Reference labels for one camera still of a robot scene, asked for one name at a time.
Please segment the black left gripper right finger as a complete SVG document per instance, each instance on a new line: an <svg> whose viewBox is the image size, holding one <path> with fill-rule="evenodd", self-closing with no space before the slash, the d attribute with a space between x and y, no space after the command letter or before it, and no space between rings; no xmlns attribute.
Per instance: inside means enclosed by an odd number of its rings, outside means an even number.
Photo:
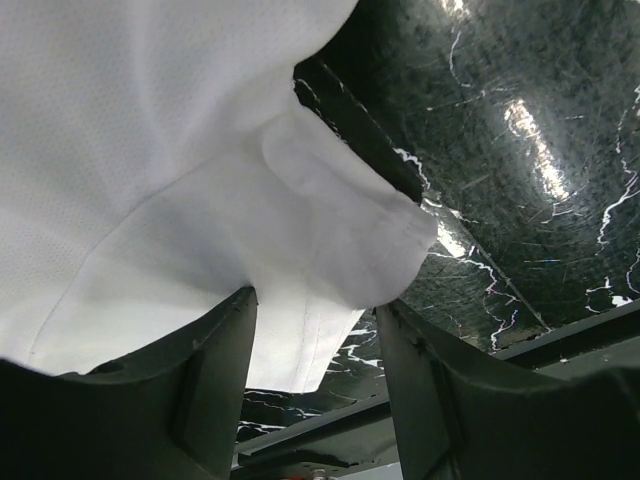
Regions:
<svg viewBox="0 0 640 480"><path fill-rule="evenodd" d="M407 479L635 479L639 372L560 380L488 355L395 301L375 311Z"/></svg>

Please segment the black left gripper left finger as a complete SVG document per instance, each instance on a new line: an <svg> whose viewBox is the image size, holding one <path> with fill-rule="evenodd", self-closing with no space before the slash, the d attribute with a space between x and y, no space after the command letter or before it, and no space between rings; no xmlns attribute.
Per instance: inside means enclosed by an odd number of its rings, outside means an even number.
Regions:
<svg viewBox="0 0 640 480"><path fill-rule="evenodd" d="M1 364L5 479L226 479L257 316L245 287L86 375Z"/></svg>

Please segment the white t shirt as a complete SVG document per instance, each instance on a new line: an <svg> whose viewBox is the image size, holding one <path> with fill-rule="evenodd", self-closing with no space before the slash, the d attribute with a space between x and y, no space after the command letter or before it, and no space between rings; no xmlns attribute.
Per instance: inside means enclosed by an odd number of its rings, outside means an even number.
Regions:
<svg viewBox="0 0 640 480"><path fill-rule="evenodd" d="M436 219L294 90L351 1L1 5L1 355L87 373L258 297L247 384L313 392Z"/></svg>

